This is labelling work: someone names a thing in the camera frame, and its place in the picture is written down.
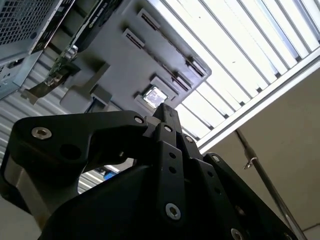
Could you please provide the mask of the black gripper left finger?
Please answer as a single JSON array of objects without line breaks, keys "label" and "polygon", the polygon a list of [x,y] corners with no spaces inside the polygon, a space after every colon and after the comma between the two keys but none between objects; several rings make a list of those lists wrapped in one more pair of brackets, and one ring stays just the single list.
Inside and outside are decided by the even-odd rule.
[{"label": "black gripper left finger", "polygon": [[0,195],[46,221],[78,196],[81,174],[145,156],[158,141],[175,146],[181,133],[178,112],[164,103],[150,117],[121,110],[20,119],[0,167]]}]

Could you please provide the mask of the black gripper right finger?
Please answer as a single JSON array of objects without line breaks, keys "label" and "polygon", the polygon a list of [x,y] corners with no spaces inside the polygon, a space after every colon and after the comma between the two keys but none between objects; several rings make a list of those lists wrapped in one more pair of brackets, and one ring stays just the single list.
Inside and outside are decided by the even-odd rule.
[{"label": "black gripper right finger", "polygon": [[294,240],[296,235],[217,155],[201,155],[174,115],[174,238]]}]

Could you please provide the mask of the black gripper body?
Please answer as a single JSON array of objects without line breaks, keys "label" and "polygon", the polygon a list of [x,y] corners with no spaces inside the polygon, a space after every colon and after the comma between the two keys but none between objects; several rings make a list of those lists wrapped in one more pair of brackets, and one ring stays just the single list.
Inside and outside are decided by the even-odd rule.
[{"label": "black gripper body", "polygon": [[137,166],[59,207],[42,240],[197,240],[177,166]]}]

